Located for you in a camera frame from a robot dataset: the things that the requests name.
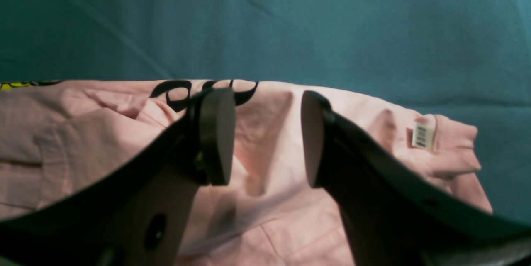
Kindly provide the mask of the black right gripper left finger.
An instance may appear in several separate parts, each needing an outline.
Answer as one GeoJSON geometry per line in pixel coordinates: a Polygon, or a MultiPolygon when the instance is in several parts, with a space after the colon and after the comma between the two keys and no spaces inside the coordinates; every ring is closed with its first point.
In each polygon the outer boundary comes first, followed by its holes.
{"type": "Polygon", "coordinates": [[[201,186],[227,186],[231,88],[191,98],[185,115],[130,162],[40,211],[1,222],[2,266],[171,266],[201,186]]]}

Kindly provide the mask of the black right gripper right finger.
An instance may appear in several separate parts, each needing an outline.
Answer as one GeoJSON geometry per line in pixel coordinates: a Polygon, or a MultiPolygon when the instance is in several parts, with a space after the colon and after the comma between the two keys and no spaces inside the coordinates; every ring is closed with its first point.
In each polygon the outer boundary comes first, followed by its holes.
{"type": "Polygon", "coordinates": [[[315,91],[300,107],[307,181],[338,204],[357,266],[529,266],[530,227],[430,185],[315,91]]]}

